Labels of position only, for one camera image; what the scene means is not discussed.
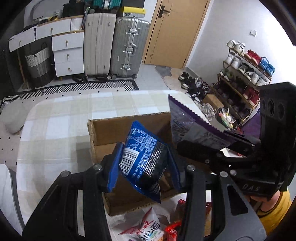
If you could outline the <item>yellow sleeve forearm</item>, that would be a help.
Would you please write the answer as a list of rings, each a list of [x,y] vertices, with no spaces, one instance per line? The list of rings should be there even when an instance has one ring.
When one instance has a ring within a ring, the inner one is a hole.
[[[290,192],[280,192],[275,205],[268,211],[263,211],[262,206],[257,210],[257,215],[264,226],[267,235],[270,235],[283,220],[292,204]]]

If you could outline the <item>person right hand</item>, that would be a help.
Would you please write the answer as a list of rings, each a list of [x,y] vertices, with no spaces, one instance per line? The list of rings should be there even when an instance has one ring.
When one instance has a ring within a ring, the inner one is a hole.
[[[273,197],[270,199],[267,199],[265,197],[257,197],[257,196],[246,196],[247,200],[250,201],[251,199],[257,202],[261,203],[260,209],[263,212],[267,212],[271,210],[277,203],[278,199],[280,197],[280,192],[277,191]]]

